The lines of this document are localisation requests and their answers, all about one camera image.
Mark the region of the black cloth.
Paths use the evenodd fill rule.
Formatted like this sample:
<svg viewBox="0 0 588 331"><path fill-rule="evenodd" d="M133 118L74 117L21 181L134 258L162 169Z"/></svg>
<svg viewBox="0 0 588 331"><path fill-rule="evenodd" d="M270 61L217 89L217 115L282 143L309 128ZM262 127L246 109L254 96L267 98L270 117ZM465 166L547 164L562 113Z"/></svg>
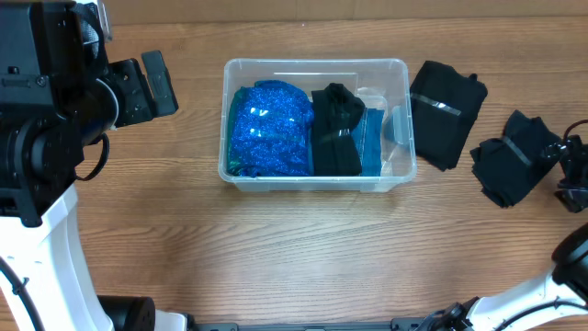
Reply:
<svg viewBox="0 0 588 331"><path fill-rule="evenodd" d="M410 87L416 153L441 171L455 168L487 96L477 75L424 62Z"/></svg>
<svg viewBox="0 0 588 331"><path fill-rule="evenodd" d="M470 151L472 173L482 193L501 208L513 207L557 163L547 149L560 142L540 117L529 118L514 111L505 123L503 136L483 141Z"/></svg>
<svg viewBox="0 0 588 331"><path fill-rule="evenodd" d="M362 171L352 136L365 110L364 102L343 84L331 83L311 92L313 174L316 177L354 177Z"/></svg>

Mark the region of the blue green sequin cloth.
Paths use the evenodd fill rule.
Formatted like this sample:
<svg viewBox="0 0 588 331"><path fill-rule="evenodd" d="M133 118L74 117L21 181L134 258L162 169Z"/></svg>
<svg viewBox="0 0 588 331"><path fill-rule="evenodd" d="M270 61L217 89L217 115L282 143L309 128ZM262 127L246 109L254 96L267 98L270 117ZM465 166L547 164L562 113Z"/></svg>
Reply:
<svg viewBox="0 0 588 331"><path fill-rule="evenodd" d="M234 177L307 177L314 112L309 97L279 80L239 88L228 119L227 172Z"/></svg>

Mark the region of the blue denim jeans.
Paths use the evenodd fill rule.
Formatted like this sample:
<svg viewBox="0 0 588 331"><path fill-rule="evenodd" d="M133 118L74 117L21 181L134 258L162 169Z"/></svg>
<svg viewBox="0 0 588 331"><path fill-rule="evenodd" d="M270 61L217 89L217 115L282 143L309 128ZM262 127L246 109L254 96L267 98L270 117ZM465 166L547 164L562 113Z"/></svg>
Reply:
<svg viewBox="0 0 588 331"><path fill-rule="evenodd" d="M352 131L361 163L362 177L379 177L381 173L381 129L384 111L366 108Z"/></svg>

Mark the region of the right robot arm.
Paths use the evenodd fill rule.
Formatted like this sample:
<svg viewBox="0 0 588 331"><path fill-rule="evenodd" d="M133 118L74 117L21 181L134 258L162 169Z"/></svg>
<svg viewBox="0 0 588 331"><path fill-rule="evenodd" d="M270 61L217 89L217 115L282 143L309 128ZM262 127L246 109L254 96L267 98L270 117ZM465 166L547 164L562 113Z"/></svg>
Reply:
<svg viewBox="0 0 588 331"><path fill-rule="evenodd" d="M527 330L587 314L587 226L553 251L544 274L491 297L456 302L422 320L419 330Z"/></svg>

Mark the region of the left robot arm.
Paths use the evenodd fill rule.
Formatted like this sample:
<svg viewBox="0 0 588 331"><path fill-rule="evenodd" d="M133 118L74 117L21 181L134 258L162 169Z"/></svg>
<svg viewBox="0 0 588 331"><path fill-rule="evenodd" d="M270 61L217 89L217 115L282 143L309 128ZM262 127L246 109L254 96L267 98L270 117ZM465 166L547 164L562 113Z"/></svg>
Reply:
<svg viewBox="0 0 588 331"><path fill-rule="evenodd" d="M189 314L96 293L79 236L77 167L108 133L172 115L159 51L111 62L100 1L1 5L1 290L21 330L179 330Z"/></svg>

